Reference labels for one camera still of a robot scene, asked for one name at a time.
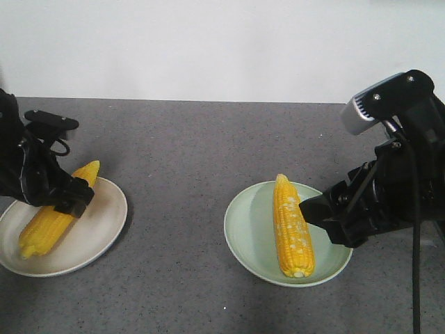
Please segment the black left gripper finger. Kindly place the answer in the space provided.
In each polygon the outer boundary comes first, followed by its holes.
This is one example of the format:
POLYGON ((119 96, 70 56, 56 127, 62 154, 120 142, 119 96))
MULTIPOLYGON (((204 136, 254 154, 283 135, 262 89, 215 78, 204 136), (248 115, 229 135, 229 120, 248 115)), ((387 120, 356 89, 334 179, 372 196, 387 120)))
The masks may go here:
POLYGON ((86 210, 83 202, 62 201, 54 207, 54 211, 68 214, 74 218, 80 218, 86 210))
POLYGON ((95 195, 88 181, 80 177, 72 177, 67 188, 67 196, 74 202, 89 205, 95 195))

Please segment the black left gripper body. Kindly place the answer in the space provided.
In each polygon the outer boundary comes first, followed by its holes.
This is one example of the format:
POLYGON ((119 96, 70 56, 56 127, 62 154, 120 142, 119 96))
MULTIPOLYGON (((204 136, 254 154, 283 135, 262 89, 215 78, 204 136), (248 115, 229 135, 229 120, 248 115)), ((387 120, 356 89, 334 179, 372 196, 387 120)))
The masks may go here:
POLYGON ((70 176, 30 132, 1 142, 1 195, 39 207, 64 205, 70 176))

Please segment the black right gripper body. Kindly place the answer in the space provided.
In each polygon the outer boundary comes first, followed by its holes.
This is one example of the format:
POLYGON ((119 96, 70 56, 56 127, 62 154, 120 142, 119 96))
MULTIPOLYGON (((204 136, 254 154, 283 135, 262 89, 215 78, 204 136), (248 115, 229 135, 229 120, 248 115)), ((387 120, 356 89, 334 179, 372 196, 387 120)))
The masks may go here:
POLYGON ((444 142, 401 138, 376 147, 376 160, 349 172, 343 221, 370 220, 371 235, 435 221, 444 230, 444 142))

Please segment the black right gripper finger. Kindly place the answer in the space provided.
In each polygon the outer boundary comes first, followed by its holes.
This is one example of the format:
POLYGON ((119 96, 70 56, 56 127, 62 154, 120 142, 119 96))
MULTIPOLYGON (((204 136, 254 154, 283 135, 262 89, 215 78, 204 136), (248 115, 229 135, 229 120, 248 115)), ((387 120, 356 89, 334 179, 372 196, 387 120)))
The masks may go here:
POLYGON ((300 203, 300 211, 306 222, 325 228, 339 225, 341 215, 350 202, 346 181, 331 186, 321 195, 309 198, 300 203))
POLYGON ((357 248, 365 243, 374 231, 370 220, 325 222, 325 230, 333 244, 341 244, 348 248, 357 248))

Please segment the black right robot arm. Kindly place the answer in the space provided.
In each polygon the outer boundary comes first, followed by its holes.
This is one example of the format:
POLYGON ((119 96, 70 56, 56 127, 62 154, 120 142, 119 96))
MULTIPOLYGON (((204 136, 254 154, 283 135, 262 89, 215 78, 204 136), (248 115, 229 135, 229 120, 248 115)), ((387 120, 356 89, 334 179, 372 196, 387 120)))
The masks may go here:
POLYGON ((306 222, 330 241, 357 248, 370 236, 444 218, 444 104, 413 76, 356 94, 341 112, 354 135, 376 124, 388 139, 376 158, 300 204, 306 222))

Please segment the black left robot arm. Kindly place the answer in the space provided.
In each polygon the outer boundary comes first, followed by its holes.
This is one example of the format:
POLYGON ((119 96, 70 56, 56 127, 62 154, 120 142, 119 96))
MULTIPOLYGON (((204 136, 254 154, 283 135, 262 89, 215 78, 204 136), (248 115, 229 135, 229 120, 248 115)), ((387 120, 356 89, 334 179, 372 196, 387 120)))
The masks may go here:
POLYGON ((94 196, 92 185, 65 172, 58 157, 70 153, 67 132, 79 122, 41 110, 19 116, 14 95, 1 91, 1 195, 34 207, 52 206, 79 218, 94 196))

